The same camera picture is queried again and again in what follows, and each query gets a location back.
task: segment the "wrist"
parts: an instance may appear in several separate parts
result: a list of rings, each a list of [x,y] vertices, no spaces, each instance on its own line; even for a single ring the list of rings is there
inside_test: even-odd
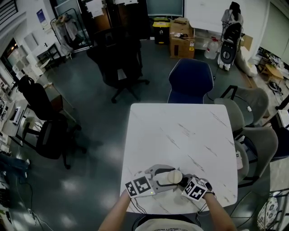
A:
[[[205,193],[205,195],[203,196],[203,198],[204,198],[204,200],[208,200],[208,199],[210,199],[210,198],[215,198],[215,195],[214,195],[214,193],[212,193],[212,192],[207,192],[207,193]]]

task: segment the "trash can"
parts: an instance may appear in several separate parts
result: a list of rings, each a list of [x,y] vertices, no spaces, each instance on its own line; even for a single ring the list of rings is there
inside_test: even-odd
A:
[[[170,23],[154,22],[154,42],[156,44],[169,44]]]

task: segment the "box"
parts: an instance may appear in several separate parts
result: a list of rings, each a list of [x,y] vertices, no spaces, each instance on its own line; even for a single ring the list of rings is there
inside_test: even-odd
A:
[[[187,18],[181,18],[181,17],[179,17],[179,18],[176,18],[176,19],[175,19],[175,22],[176,22],[176,23],[186,24],[186,23],[188,22],[188,19],[187,19]]]
[[[176,23],[171,20],[170,52],[171,58],[194,58],[195,37],[193,28],[187,23]]]
[[[190,200],[199,201],[203,198],[207,190],[208,189],[202,180],[193,177],[181,195]]]
[[[168,44],[170,23],[154,22],[153,28],[154,28],[154,42],[156,44]]]
[[[250,37],[250,36],[248,36],[248,35],[244,35],[244,36],[241,38],[241,43],[240,43],[240,45],[246,47],[246,49],[249,51],[250,48],[251,48],[252,42],[253,42],[253,38],[252,38],[252,37]]]

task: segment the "blue office chair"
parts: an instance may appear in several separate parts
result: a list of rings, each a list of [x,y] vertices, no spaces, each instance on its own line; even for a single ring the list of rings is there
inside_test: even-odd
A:
[[[180,59],[168,80],[172,86],[168,103],[203,104],[204,95],[214,87],[210,66],[194,59]]]

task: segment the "paper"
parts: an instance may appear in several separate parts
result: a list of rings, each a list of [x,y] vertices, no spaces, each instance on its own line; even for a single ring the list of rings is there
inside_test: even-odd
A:
[[[97,16],[103,15],[103,10],[100,9],[100,10],[97,10],[97,11],[93,11],[93,12],[91,12],[91,14],[92,14],[92,17],[95,18]]]
[[[91,12],[92,17],[103,15],[103,3],[102,0],[92,0],[86,3],[87,11]]]
[[[126,0],[115,0],[115,4],[122,4],[124,3]]]
[[[138,3],[137,0],[124,0],[125,5]]]

